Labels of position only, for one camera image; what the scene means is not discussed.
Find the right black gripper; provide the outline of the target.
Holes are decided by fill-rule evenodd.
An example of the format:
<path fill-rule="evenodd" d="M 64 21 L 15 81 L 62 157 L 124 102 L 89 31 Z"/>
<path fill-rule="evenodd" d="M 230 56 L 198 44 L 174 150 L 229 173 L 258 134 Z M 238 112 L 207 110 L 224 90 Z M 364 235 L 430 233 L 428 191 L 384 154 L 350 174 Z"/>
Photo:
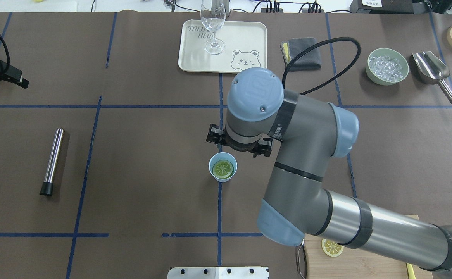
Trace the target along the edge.
<path fill-rule="evenodd" d="M 238 152 L 252 153 L 254 158 L 258 156 L 270 157 L 273 145 L 272 138 L 263 138 L 260 134 L 247 137 L 237 134 L 229 126 L 220 129 L 215 124 L 210 124 L 206 141 L 217 146 L 229 146 Z"/>

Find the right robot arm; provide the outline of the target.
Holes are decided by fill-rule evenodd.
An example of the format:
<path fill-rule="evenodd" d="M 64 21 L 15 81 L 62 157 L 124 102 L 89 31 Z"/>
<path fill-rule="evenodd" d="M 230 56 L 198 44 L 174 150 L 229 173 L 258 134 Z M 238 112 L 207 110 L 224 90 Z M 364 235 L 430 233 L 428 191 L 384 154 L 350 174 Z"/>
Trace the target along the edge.
<path fill-rule="evenodd" d="M 309 234 L 417 265 L 452 279 L 452 225 L 436 226 L 322 187 L 332 157 L 357 140 L 354 113 L 283 88 L 268 69 L 239 72 L 227 98 L 225 128 L 211 125 L 206 141 L 240 152 L 271 152 L 274 163 L 257 226 L 270 240 L 299 246 Z"/>

